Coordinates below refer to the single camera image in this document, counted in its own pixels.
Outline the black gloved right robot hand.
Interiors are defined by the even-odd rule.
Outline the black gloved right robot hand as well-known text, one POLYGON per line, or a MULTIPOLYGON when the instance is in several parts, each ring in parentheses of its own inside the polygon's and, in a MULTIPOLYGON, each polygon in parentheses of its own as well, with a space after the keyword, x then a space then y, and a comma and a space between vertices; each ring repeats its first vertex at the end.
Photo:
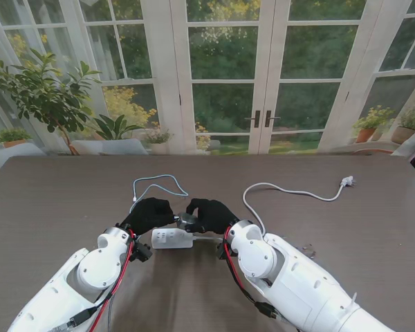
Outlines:
POLYGON ((186 232, 224 234, 229 227, 239 222, 238 217, 217 200, 192 199, 186 212, 193 214, 195 210, 197 210, 197 221, 186 225, 186 232))

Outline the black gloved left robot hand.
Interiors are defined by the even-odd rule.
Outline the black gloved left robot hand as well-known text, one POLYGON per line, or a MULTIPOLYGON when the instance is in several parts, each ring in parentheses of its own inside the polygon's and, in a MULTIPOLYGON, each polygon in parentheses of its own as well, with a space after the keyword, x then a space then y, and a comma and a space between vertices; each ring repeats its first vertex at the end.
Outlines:
POLYGON ((121 228, 140 236, 154 228, 174 222, 174 213, 168 200, 148 198, 140 200, 120 224, 121 228))

